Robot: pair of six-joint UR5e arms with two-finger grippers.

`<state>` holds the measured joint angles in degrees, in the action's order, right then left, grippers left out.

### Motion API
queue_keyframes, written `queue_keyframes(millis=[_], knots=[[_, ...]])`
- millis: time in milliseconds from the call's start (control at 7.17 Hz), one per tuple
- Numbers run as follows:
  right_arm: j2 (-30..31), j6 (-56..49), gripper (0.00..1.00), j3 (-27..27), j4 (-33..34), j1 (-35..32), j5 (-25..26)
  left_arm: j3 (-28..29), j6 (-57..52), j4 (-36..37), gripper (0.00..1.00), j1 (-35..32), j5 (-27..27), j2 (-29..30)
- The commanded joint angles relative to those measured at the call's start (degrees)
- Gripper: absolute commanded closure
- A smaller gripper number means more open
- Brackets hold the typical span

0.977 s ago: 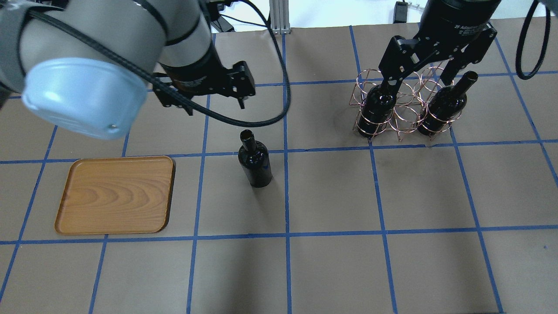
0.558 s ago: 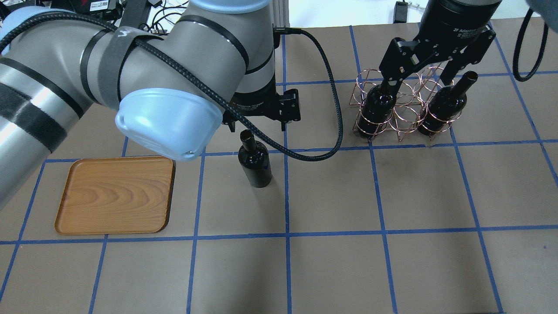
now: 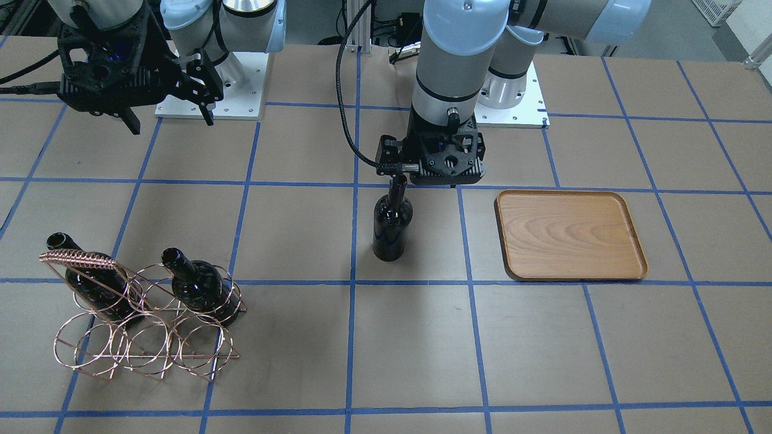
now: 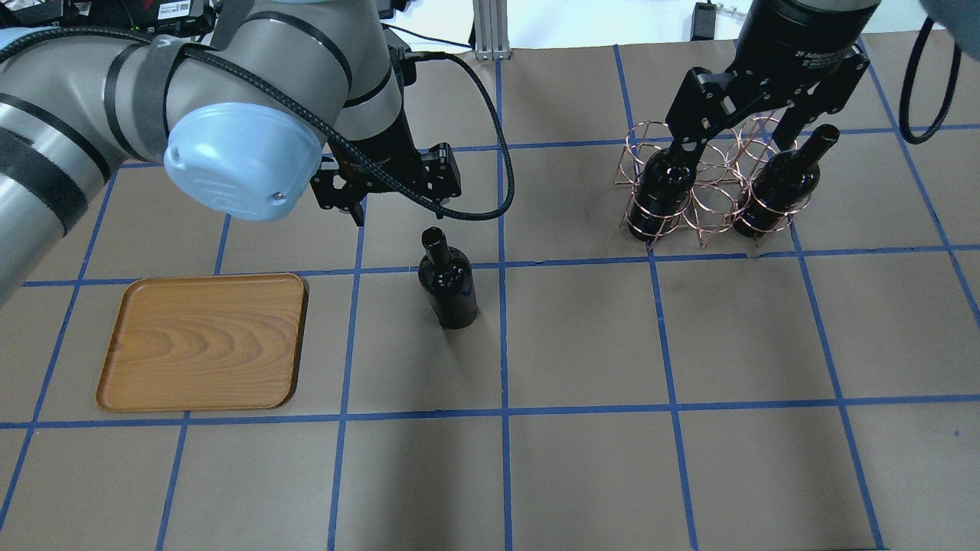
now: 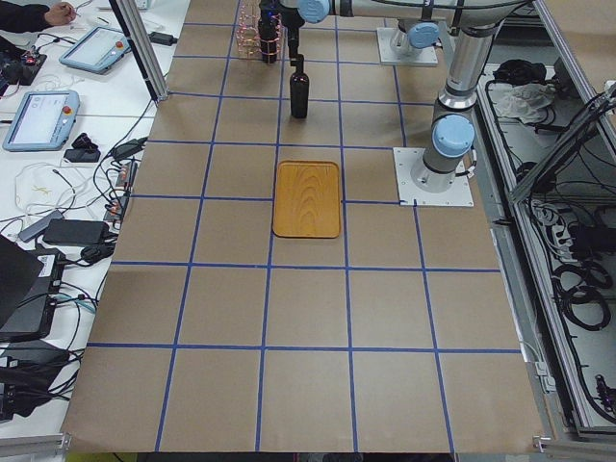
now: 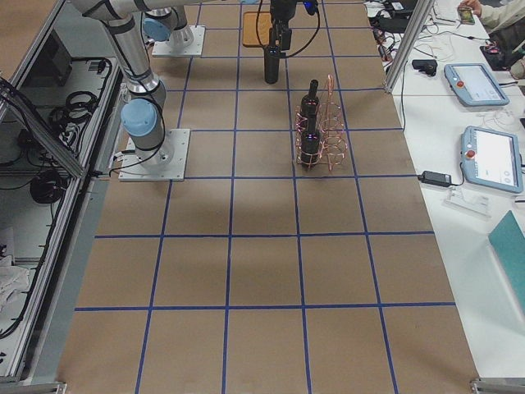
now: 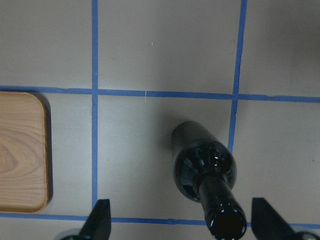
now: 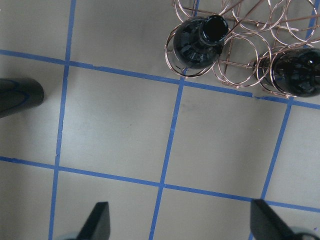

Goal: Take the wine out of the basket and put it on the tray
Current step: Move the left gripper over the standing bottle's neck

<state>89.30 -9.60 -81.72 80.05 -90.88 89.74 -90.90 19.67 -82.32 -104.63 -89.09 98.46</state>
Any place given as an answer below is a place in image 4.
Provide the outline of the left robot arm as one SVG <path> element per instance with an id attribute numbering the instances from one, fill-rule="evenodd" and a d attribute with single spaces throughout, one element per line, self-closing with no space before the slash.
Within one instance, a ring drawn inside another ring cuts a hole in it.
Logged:
<path id="1" fill-rule="evenodd" d="M 461 193 L 414 146 L 395 48 L 370 1 L 234 1 L 214 43 L 106 27 L 2 31 L 2 300 L 128 160 L 212 210 L 272 222 L 329 148 L 352 210 L 396 191 L 445 215 Z"/>

